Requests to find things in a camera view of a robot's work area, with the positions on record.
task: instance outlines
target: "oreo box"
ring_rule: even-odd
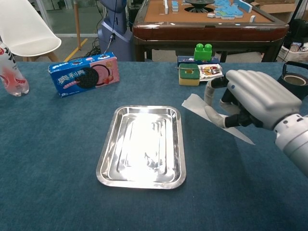
[[[120,81],[112,52],[50,65],[48,72],[61,98]]]

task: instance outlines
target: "water bottle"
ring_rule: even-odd
[[[0,78],[6,91],[14,96],[21,96],[29,92],[28,81],[20,73],[13,54],[0,41]]]

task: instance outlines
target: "white chair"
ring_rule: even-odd
[[[59,62],[54,54],[61,39],[49,29],[28,0],[0,0],[0,36],[15,55],[24,61],[48,56]]]

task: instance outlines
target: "wooden table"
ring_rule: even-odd
[[[133,25],[137,61],[144,61],[145,50],[193,51],[197,43],[211,43],[213,50],[224,51],[222,62],[227,51],[259,51],[265,53],[263,62],[273,62],[289,29],[287,23],[257,7],[251,13],[243,11],[243,18],[223,20],[187,12],[191,5],[182,5],[181,0],[179,12],[173,13],[168,2],[169,14],[164,13],[162,0],[145,0],[140,8]],[[256,19],[250,23],[252,15]]]

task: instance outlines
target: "robotic hand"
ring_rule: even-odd
[[[212,108],[216,88],[227,87],[220,105],[231,114],[226,118]],[[218,127],[254,124],[274,130],[275,144],[308,177],[308,117],[299,115],[302,102],[269,75],[231,70],[208,82],[205,112]]]

